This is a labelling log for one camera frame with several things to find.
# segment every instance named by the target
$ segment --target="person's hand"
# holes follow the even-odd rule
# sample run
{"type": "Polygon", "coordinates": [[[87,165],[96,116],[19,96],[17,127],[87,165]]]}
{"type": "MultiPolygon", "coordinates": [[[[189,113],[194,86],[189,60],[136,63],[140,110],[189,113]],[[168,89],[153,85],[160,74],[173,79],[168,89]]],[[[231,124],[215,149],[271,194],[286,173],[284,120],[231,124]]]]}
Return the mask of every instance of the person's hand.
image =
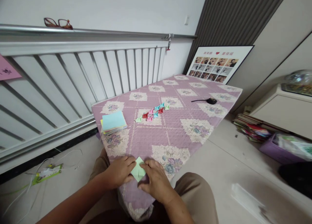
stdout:
{"type": "Polygon", "coordinates": [[[130,175],[130,172],[136,164],[136,159],[134,157],[124,156],[113,161],[111,165],[98,176],[105,182],[107,189],[115,189],[134,179],[134,177],[130,175]]]}
{"type": "Polygon", "coordinates": [[[170,203],[178,194],[171,187],[165,174],[163,166],[155,160],[147,160],[145,164],[140,164],[149,176],[149,184],[140,184],[139,189],[154,197],[158,202],[166,205],[170,203]]]}

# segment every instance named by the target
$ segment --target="person's left hand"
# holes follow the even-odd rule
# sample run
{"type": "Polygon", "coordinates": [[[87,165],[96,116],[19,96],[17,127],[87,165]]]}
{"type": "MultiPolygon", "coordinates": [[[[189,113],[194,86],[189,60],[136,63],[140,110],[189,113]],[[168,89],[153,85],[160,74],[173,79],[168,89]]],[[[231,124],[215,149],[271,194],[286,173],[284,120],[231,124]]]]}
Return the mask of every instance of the person's left hand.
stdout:
{"type": "Polygon", "coordinates": [[[124,156],[113,161],[111,165],[98,176],[101,177],[107,189],[115,189],[134,179],[134,177],[130,175],[130,172],[136,164],[136,159],[134,157],[124,156]]]}

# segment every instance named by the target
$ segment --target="purple storage box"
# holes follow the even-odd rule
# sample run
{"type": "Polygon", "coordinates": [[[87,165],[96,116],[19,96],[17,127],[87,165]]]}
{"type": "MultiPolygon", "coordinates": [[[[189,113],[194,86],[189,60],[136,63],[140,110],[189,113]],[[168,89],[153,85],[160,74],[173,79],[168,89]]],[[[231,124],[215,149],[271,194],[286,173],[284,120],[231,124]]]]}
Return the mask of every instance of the purple storage box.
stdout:
{"type": "Polygon", "coordinates": [[[266,142],[264,142],[259,150],[283,165],[306,161],[274,144],[272,142],[274,137],[275,134],[271,136],[266,142]]]}

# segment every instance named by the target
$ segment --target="white tile floor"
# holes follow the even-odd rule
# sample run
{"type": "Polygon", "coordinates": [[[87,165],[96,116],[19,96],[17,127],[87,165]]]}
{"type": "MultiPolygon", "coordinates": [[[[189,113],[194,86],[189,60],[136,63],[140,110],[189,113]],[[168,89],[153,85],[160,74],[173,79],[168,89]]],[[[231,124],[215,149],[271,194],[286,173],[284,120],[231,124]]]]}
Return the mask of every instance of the white tile floor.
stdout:
{"type": "MultiPolygon", "coordinates": [[[[284,183],[276,173],[279,164],[259,152],[259,145],[252,144],[239,133],[230,118],[228,115],[220,123],[209,140],[174,177],[172,185],[185,172],[195,172],[205,178],[214,193],[220,223],[311,223],[312,200],[284,183]]],[[[54,161],[72,149],[81,149],[83,156],[74,151],[59,162],[63,162],[66,168],[81,158],[79,167],[71,167],[31,187],[27,195],[12,205],[1,223],[17,223],[36,198],[33,208],[20,222],[35,223],[86,184],[102,145],[93,136],[60,153],[54,161]]],[[[0,193],[17,190],[29,180],[30,175],[19,175],[2,184],[0,193]]],[[[0,197],[1,213],[18,194],[0,197]]]]}

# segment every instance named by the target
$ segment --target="stack of books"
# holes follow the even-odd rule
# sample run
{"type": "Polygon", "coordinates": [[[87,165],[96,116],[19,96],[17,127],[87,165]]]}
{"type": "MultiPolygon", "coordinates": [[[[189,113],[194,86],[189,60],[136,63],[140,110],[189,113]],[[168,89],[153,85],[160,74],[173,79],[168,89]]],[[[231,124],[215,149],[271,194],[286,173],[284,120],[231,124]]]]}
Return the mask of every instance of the stack of books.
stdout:
{"type": "Polygon", "coordinates": [[[109,136],[117,131],[127,128],[122,111],[103,115],[101,119],[102,133],[109,136]]]}
{"type": "Polygon", "coordinates": [[[274,132],[289,132],[285,129],[249,116],[250,110],[250,106],[245,106],[244,113],[239,113],[233,120],[237,129],[242,131],[250,141],[263,143],[274,132]]]}

